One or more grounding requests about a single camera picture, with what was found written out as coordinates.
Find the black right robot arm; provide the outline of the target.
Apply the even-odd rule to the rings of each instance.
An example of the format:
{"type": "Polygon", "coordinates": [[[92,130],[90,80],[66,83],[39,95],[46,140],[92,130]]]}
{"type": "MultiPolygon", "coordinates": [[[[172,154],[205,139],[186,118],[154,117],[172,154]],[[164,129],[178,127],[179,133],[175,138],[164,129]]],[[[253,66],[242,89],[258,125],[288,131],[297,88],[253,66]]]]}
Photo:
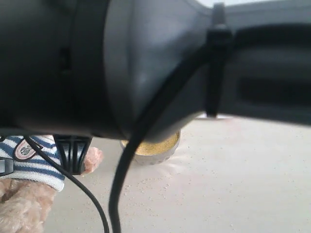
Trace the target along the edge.
{"type": "Polygon", "coordinates": [[[159,141],[201,112],[311,123],[311,3],[3,0],[0,133],[159,141]]]}

